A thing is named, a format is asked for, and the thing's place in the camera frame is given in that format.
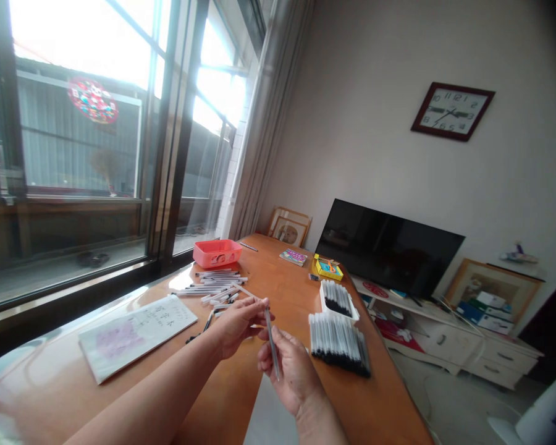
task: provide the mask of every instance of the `clock face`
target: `clock face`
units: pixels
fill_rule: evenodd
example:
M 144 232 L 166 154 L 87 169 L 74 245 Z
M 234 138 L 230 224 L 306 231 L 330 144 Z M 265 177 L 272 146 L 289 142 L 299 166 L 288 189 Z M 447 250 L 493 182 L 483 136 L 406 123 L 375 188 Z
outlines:
M 488 96 L 437 88 L 419 126 L 466 135 L 488 99 Z

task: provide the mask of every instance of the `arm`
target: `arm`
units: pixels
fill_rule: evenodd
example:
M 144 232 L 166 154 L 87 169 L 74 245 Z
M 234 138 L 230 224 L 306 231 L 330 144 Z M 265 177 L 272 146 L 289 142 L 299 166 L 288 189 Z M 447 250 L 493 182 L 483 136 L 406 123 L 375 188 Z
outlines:
M 183 346 L 160 367 L 97 417 L 68 444 L 168 444 L 189 413 L 216 365 L 231 357 L 244 338 L 266 325 L 267 299 L 239 300 L 194 341 Z
M 267 340 L 267 330 L 259 334 Z M 258 369 L 264 371 L 286 409 L 297 420 L 298 438 L 301 444 L 347 444 L 348 439 L 327 394 L 313 368 L 305 346 L 295 337 L 276 326 L 272 338 L 278 350 L 278 361 L 282 370 L 276 380 L 272 372 L 274 364 L 269 343 L 265 343 L 258 354 Z

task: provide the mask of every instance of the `notebook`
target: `notebook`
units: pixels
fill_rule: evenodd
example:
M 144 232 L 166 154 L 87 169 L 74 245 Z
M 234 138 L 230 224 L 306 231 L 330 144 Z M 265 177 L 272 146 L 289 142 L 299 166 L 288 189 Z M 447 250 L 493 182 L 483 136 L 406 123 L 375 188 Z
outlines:
M 198 320 L 176 295 L 78 335 L 91 371 L 101 384 Z
M 283 260 L 287 260 L 293 264 L 296 264 L 297 266 L 302 266 L 303 264 L 305 264 L 305 261 L 307 259 L 306 255 L 295 252 L 294 250 L 291 249 L 286 249 L 284 252 L 280 254 L 280 257 Z

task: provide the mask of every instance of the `drawer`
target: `drawer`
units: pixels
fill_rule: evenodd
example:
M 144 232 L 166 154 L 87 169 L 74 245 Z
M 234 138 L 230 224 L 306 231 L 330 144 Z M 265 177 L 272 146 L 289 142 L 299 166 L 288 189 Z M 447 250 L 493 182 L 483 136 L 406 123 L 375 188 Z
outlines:
M 476 363 L 470 365 L 467 370 L 472 374 L 509 389 L 514 389 L 515 384 L 523 376 L 523 374 L 515 370 L 499 365 L 484 357 L 480 357 L 480 359 Z
M 470 355 L 478 350 L 480 337 L 462 329 L 442 323 L 408 323 L 412 336 L 428 355 L 440 358 L 457 366 L 463 366 Z
M 536 358 L 522 354 L 490 338 L 486 339 L 486 349 L 482 357 L 524 375 L 537 363 Z

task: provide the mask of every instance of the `wooden clock frame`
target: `wooden clock frame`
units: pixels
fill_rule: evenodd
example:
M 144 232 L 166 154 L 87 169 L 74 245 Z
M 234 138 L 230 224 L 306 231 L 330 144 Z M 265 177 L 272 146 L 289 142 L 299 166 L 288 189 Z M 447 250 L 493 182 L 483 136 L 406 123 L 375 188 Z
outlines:
M 467 132 L 466 134 L 453 133 L 453 132 L 446 131 L 446 130 L 435 129 L 435 128 L 430 128 L 430 127 L 425 127 L 423 125 L 420 125 L 420 122 L 422 122 L 422 119 L 424 117 L 424 113 L 426 112 L 426 109 L 428 108 L 428 106 L 430 105 L 430 103 L 432 101 L 432 97 L 434 96 L 434 92 L 438 88 L 444 88 L 446 90 L 458 91 L 460 93 L 475 94 L 475 95 L 486 96 L 487 97 L 486 103 L 484 104 L 484 106 L 482 107 L 482 109 L 480 110 L 478 115 L 476 116 L 476 118 L 474 120 L 474 123 L 472 124 L 472 126 L 470 128 L 470 131 Z M 494 95 L 495 95 L 494 91 L 479 90 L 477 88 L 469 88 L 469 87 L 460 87 L 459 85 L 450 85 L 448 83 L 432 82 L 431 87 L 428 90 L 428 93 L 426 93 L 426 97 L 424 98 L 424 102 L 422 102 L 422 106 L 420 107 L 420 110 L 418 111 L 418 115 L 416 116 L 416 119 L 414 120 L 414 124 L 412 125 L 411 130 L 415 131 L 415 132 L 427 133 L 427 134 L 431 134 L 431 135 L 434 135 L 434 136 L 441 136 L 441 137 L 445 137 L 445 138 L 449 138 L 449 139 L 455 139 L 455 140 L 467 142 L 468 140 L 470 140 L 471 135 L 473 134 L 474 130 L 476 129 L 476 127 L 480 123 L 480 119 L 482 119 L 482 116 L 486 112 L 486 109 L 488 108 L 488 105 L 490 105 L 490 102 L 492 101 L 492 98 L 494 97 Z

